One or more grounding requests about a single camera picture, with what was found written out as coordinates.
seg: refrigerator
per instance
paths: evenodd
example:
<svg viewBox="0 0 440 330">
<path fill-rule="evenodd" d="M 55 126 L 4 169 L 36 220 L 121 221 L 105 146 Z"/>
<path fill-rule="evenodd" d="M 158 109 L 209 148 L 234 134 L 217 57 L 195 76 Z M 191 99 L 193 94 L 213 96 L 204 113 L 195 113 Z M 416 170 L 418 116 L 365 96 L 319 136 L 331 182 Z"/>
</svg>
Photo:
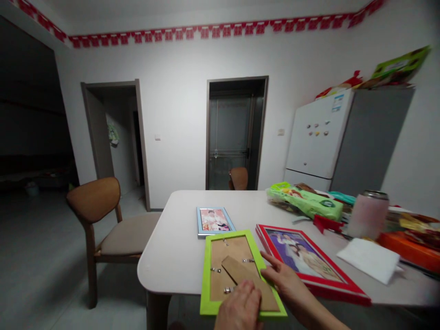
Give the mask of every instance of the refrigerator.
<svg viewBox="0 0 440 330">
<path fill-rule="evenodd" d="M 349 89 L 298 108 L 284 181 L 352 196 L 380 190 L 413 94 Z"/>
</svg>

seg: pink bottle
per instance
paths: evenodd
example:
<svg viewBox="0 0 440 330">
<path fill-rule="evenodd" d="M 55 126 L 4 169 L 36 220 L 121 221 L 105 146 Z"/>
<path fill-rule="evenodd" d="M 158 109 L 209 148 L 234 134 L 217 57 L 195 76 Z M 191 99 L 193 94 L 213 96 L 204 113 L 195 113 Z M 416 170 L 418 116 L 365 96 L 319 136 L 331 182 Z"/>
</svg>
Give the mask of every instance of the pink bottle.
<svg viewBox="0 0 440 330">
<path fill-rule="evenodd" d="M 382 232 L 390 201 L 384 192 L 365 190 L 354 204 L 347 234 L 376 240 Z"/>
</svg>

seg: floor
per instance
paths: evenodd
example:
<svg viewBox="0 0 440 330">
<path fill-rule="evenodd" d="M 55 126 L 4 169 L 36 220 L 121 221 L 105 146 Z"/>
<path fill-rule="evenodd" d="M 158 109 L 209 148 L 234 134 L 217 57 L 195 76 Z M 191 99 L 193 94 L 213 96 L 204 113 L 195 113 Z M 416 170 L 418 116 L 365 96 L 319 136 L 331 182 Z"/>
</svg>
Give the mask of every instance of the floor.
<svg viewBox="0 0 440 330">
<path fill-rule="evenodd" d="M 121 199 L 124 217 L 145 213 L 142 189 Z M 65 193 L 0 195 L 0 329 L 145 329 L 145 291 L 135 265 L 98 265 L 98 305 L 87 307 L 84 231 L 65 202 Z M 99 242 L 116 224 L 114 212 L 95 224 Z M 418 320 L 401 309 L 362 308 L 323 302 L 355 329 L 413 329 Z M 213 329 L 199 316 L 200 298 L 174 296 L 169 323 Z M 303 329 L 289 322 L 265 329 Z"/>
</svg>

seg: red paper decoration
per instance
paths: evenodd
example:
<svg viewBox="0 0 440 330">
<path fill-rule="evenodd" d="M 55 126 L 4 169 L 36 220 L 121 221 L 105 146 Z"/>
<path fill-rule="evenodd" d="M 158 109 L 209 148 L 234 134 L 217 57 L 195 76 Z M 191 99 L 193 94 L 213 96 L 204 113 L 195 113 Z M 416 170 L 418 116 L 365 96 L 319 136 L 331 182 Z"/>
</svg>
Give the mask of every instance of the red paper decoration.
<svg viewBox="0 0 440 330">
<path fill-rule="evenodd" d="M 248 24 L 245 27 L 244 34 L 245 35 L 253 35 L 253 29 L 255 28 L 254 24 Z"/>
<path fill-rule="evenodd" d="M 321 21 L 321 17 L 318 17 L 316 19 L 311 19 L 308 23 L 308 29 L 309 30 L 316 30 L 318 28 L 318 23 Z"/>
<path fill-rule="evenodd" d="M 56 25 L 54 25 L 45 15 L 43 15 L 40 11 L 38 11 L 28 0 L 9 0 L 14 6 L 20 8 L 24 13 L 26 13 L 29 17 L 36 20 L 42 27 L 46 30 L 50 31 L 52 29 L 53 34 L 56 38 L 58 38 L 61 42 L 65 42 L 67 38 L 66 34 L 61 31 Z M 245 29 L 245 35 L 253 35 L 254 31 L 256 34 L 264 34 L 266 26 L 269 24 L 272 26 L 273 31 L 275 33 L 281 32 L 284 29 L 284 32 L 289 33 L 292 31 L 304 31 L 306 28 L 308 30 L 316 30 L 318 26 L 321 30 L 329 29 L 332 27 L 333 29 L 341 28 L 346 19 L 349 20 L 349 28 L 352 28 L 360 23 L 362 23 L 366 17 L 366 15 L 372 15 L 379 8 L 383 6 L 385 0 L 372 0 L 367 6 L 359 10 L 358 12 L 352 13 L 344 13 L 338 15 L 329 15 L 329 16 L 310 16 L 310 17 L 301 17 L 301 18 L 291 18 L 291 19 L 278 19 L 271 21 L 254 21 L 254 22 L 236 22 L 227 24 L 219 24 L 213 27 L 209 26 L 200 26 L 200 27 L 179 27 L 179 28 L 169 28 L 162 30 L 150 30 L 150 31 L 135 31 L 135 32 L 123 32 L 116 34 L 107 34 L 107 35 L 88 35 L 88 36 L 69 36 L 69 40 L 71 41 L 74 48 L 89 48 L 90 45 L 93 47 L 99 47 L 99 40 L 101 40 L 101 46 L 109 46 L 111 45 L 119 45 L 119 40 L 121 40 L 121 44 L 128 44 L 128 38 L 132 36 L 135 40 L 135 43 L 141 44 L 142 38 L 145 36 L 145 42 L 151 43 L 153 41 L 153 37 L 155 42 L 160 42 L 163 40 L 163 35 L 165 36 L 166 41 L 172 41 L 173 35 L 176 35 L 176 40 L 183 40 L 183 35 L 185 34 L 185 39 L 191 40 L 194 39 L 194 31 L 198 29 L 200 32 L 200 37 L 202 39 L 209 38 L 209 31 L 212 31 L 212 38 L 218 39 L 220 38 L 220 32 L 222 32 L 222 37 L 227 38 L 231 36 L 232 30 L 234 36 L 242 36 L 243 29 Z"/>
<path fill-rule="evenodd" d="M 109 35 L 102 36 L 101 37 L 101 46 L 107 47 L 109 45 L 109 41 L 110 41 Z"/>
<path fill-rule="evenodd" d="M 147 32 L 145 34 L 145 42 L 146 43 L 153 42 L 153 34 L 151 32 Z"/>
<path fill-rule="evenodd" d="M 185 38 L 187 39 L 187 40 L 192 40 L 192 39 L 194 39 L 194 30 L 191 28 L 191 29 L 188 29 L 186 32 L 185 32 Z"/>
<path fill-rule="evenodd" d="M 202 39 L 209 39 L 209 30 L 207 27 L 199 27 Z"/>
<path fill-rule="evenodd" d="M 155 42 L 161 42 L 162 41 L 162 32 L 161 31 L 154 32 L 154 41 Z"/>
<path fill-rule="evenodd" d="M 183 29 L 176 30 L 176 40 L 183 40 Z"/>
<path fill-rule="evenodd" d="M 264 34 L 264 30 L 266 29 L 266 26 L 269 22 L 264 22 L 263 24 L 258 23 L 257 24 L 257 34 Z"/>
<path fill-rule="evenodd" d="M 141 44 L 142 43 L 142 34 L 140 33 L 132 33 L 132 37 L 134 37 L 134 43 L 135 44 Z"/>
<path fill-rule="evenodd" d="M 295 28 L 296 20 L 291 20 L 286 22 L 286 26 L 284 26 L 284 32 L 292 32 Z"/>
<path fill-rule="evenodd" d="M 280 32 L 284 23 L 282 21 L 271 21 L 270 24 L 273 26 L 274 32 Z"/>
<path fill-rule="evenodd" d="M 220 27 L 213 27 L 212 28 L 212 38 L 213 39 L 220 38 Z"/>
<path fill-rule="evenodd" d="M 89 39 L 90 39 L 93 47 L 99 47 L 99 38 L 89 36 Z"/>
<path fill-rule="evenodd" d="M 223 27 L 223 37 L 227 38 L 230 36 L 231 36 L 231 26 L 228 25 L 228 26 Z"/>
<path fill-rule="evenodd" d="M 173 41 L 173 31 L 165 30 L 165 41 Z"/>
<path fill-rule="evenodd" d="M 304 31 L 306 29 L 306 24 L 308 23 L 308 21 L 310 21 L 310 18 L 300 18 L 297 23 L 297 31 Z"/>
<path fill-rule="evenodd" d="M 234 37 L 239 37 L 243 34 L 243 27 L 241 24 L 236 24 L 234 26 Z"/>
</svg>

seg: blue picture frame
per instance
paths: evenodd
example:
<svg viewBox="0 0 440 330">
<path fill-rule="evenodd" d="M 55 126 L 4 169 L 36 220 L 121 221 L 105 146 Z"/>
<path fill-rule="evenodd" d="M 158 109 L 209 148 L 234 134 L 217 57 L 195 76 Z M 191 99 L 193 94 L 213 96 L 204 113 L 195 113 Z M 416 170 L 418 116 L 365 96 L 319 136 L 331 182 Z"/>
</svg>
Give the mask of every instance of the blue picture frame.
<svg viewBox="0 0 440 330">
<path fill-rule="evenodd" d="M 202 227 L 202 215 L 201 215 L 201 210 L 203 210 L 203 209 L 221 210 L 221 212 L 224 214 L 224 216 L 226 218 L 226 221 L 228 222 L 228 226 L 230 228 L 230 231 L 222 231 L 222 230 L 204 231 L 203 227 Z M 197 207 L 197 227 L 198 227 L 198 236 L 199 237 L 206 237 L 206 236 L 217 235 L 217 234 L 226 234 L 228 232 L 236 231 L 236 229 L 235 229 L 234 225 L 232 224 L 232 221 L 229 218 L 229 215 L 226 212 L 224 207 L 221 207 L 221 208 L 200 208 L 200 207 Z"/>
</svg>

